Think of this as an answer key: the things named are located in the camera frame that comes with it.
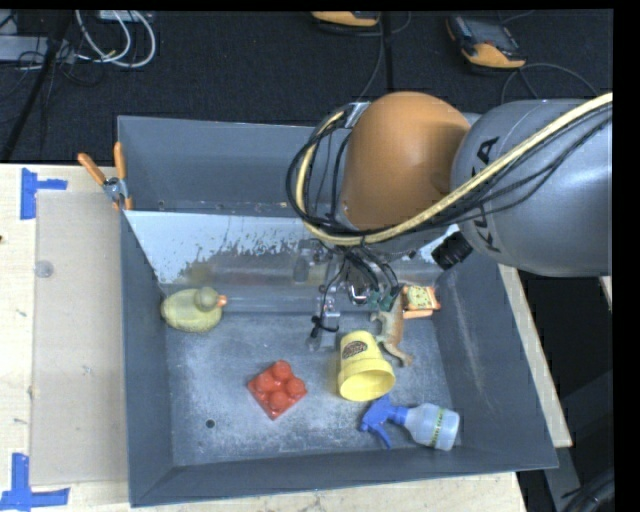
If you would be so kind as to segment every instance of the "blue spray nozzle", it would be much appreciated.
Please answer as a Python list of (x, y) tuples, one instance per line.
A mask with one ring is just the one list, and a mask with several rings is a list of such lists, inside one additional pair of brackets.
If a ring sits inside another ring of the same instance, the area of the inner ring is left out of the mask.
[(387, 394), (373, 402), (362, 418), (362, 422), (360, 423), (360, 428), (358, 430), (361, 432), (371, 432), (372, 434), (377, 435), (382, 439), (387, 449), (390, 449), (391, 441), (389, 440), (389, 436), (385, 432), (384, 428), (382, 428), (382, 425), (384, 425), (387, 420), (404, 425), (405, 418), (406, 408), (391, 405), (391, 400)]

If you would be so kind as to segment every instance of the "yellow cable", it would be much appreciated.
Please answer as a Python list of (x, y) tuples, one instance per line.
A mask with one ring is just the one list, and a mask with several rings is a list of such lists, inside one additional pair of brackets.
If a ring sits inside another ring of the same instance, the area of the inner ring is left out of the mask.
[[(613, 93), (603, 94), (602, 96), (599, 96), (597, 98), (594, 98), (593, 100), (587, 101), (582, 105), (579, 105), (578, 107), (574, 108), (573, 110), (563, 114), (558, 119), (556, 119), (555, 121), (552, 121), (547, 126), (542, 128), (538, 132), (534, 133), (528, 139), (525, 139), (516, 147), (514, 147), (513, 149), (511, 149), (510, 151), (502, 155), (500, 158), (498, 158), (494, 162), (492, 162), (490, 165), (485, 167), (482, 171), (476, 174), (469, 181), (462, 184), (460, 187), (455, 189), (449, 195), (443, 197), (440, 201), (438, 201), (436, 204), (434, 204), (430, 208), (427, 208), (426, 210), (419, 213), (415, 217), (412, 217), (411, 219), (405, 222), (402, 222), (401, 224), (397, 224), (396, 226), (392, 226), (388, 229), (385, 229), (380, 233), (366, 235), (364, 237), (364, 243), (374, 244), (378, 242), (384, 242), (385, 240), (394, 238), (404, 233), (405, 231), (413, 229), (419, 226), (420, 224), (426, 222), (427, 220), (437, 215), (438, 213), (443, 211), (445, 208), (451, 206), (453, 203), (455, 203), (456, 201), (458, 201), (459, 199), (467, 195), (469, 192), (471, 192), (478, 186), (480, 186), (483, 182), (485, 182), (494, 174), (498, 173), (500, 170), (502, 170), (504, 167), (509, 165), (515, 159), (520, 158), (527, 151), (530, 151), (536, 145), (544, 142), (544, 140), (552, 136), (557, 131), (569, 125), (574, 120), (584, 116), (585, 114), (588, 114), (593, 110), (597, 110), (598, 108), (606, 105), (607, 103), (613, 103)], [(324, 126), (321, 128), (320, 132), (322, 132), (329, 123), (337, 119), (336, 116), (332, 117), (330, 121), (325, 123)], [(315, 145), (311, 146), (307, 151), (307, 154), (305, 155), (305, 158), (302, 161), (302, 164), (300, 166), (300, 171), (298, 174), (298, 189), (296, 190), (296, 203), (298, 207), (300, 207), (301, 209), (304, 207), (303, 197), (302, 197), (302, 183), (304, 183), (304, 178), (308, 171), (307, 166), (311, 159), (311, 155), (313, 153), (314, 148), (315, 148)], [(361, 236), (330, 235), (326, 233), (324, 230), (306, 221), (303, 221), (303, 224), (315, 237), (330, 244), (341, 245), (341, 246), (354, 246), (354, 245), (360, 245), (360, 243), (362, 242), (363, 237)]]
[[(318, 133), (322, 133), (324, 130), (327, 129), (327, 127), (333, 123), (334, 121), (340, 119), (340, 117), (342, 117), (342, 114), (344, 114), (344, 110), (341, 110), (340, 112), (337, 112), (336, 114), (332, 115), (321, 127), (320, 130), (318, 130)], [(300, 164), (300, 170), (304, 169), (304, 172), (299, 172), (298, 173), (298, 180), (296, 181), (296, 204), (300, 207), (300, 209), (304, 212), (307, 213), (307, 210), (305, 209), (304, 206), (304, 201), (303, 201), (303, 191), (304, 191), (304, 178), (307, 175), (307, 168), (309, 167), (309, 162), (311, 161), (311, 157), (313, 156), (313, 152), (315, 151), (315, 148), (318, 144), (312, 144), (311, 146), (309, 146), (309, 149), (307, 150), (307, 152), (304, 155), (304, 158), (302, 159), (302, 163)]]

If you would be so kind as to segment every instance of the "bin floor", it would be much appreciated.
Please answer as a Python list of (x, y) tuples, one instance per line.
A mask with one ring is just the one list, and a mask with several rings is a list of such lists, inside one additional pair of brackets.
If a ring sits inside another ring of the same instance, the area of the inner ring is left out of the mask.
[[(338, 351), (310, 352), (305, 344), (309, 315), (230, 313), (206, 334), (168, 328), (167, 354), (172, 394), (174, 463), (180, 466), (301, 453), (382, 449), (357, 430), (370, 402), (351, 402), (337, 393)], [(343, 315), (340, 333), (379, 331), (366, 313)], [(451, 407), (435, 331), (429, 318), (405, 323), (401, 348), (414, 355), (409, 367), (393, 356), (397, 405), (432, 402)], [(271, 420), (247, 383), (278, 359), (291, 364), (307, 395)], [(394, 448), (415, 446), (404, 428), (385, 427)]]

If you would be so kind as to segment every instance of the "orange label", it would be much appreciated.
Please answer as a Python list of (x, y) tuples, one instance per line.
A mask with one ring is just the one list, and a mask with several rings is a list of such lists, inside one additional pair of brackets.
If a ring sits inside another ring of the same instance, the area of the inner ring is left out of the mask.
[(342, 359), (349, 359), (356, 354), (364, 352), (368, 348), (369, 346), (364, 341), (351, 341), (342, 349)]

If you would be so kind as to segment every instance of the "yellow object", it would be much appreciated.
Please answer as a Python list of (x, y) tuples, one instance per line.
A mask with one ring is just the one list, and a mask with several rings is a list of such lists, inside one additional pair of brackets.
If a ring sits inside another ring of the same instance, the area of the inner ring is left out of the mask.
[(391, 364), (382, 357), (373, 335), (353, 331), (340, 340), (338, 391), (354, 402), (375, 400), (396, 383)]
[(378, 23), (378, 16), (358, 17), (352, 11), (311, 11), (311, 15), (320, 21), (352, 27), (373, 27)]
[(405, 285), (402, 288), (405, 320), (431, 316), (434, 310), (440, 309), (433, 286)]
[(478, 66), (485, 66), (499, 69), (516, 69), (524, 66), (525, 60), (509, 60), (495, 46), (486, 43), (480, 43), (473, 46), (476, 55), (469, 55), (464, 49), (462, 54), (471, 62)]
[(175, 329), (186, 332), (206, 332), (222, 319), (227, 297), (213, 288), (190, 288), (167, 297), (160, 305), (160, 314)]

